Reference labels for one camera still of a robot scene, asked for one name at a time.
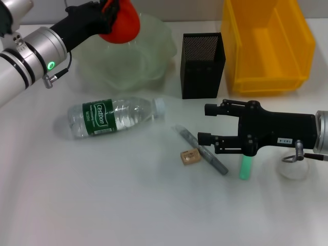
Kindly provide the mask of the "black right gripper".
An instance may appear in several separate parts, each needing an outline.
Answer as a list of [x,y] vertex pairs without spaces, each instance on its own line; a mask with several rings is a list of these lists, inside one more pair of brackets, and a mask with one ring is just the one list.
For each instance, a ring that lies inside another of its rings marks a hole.
[[313,149],[317,140],[316,118],[312,114],[267,111],[258,101],[224,99],[220,105],[205,104],[206,116],[239,117],[238,136],[197,134],[200,146],[215,148],[216,154],[255,156],[266,146],[294,148],[301,141],[305,149]]

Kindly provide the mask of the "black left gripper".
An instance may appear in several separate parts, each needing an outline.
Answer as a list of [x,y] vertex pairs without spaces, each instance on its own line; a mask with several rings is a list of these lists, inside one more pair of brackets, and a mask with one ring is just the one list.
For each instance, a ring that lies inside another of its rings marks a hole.
[[61,38],[69,52],[93,35],[110,34],[119,8],[119,0],[101,0],[100,3],[88,2],[69,6],[66,8],[68,16],[50,29]]

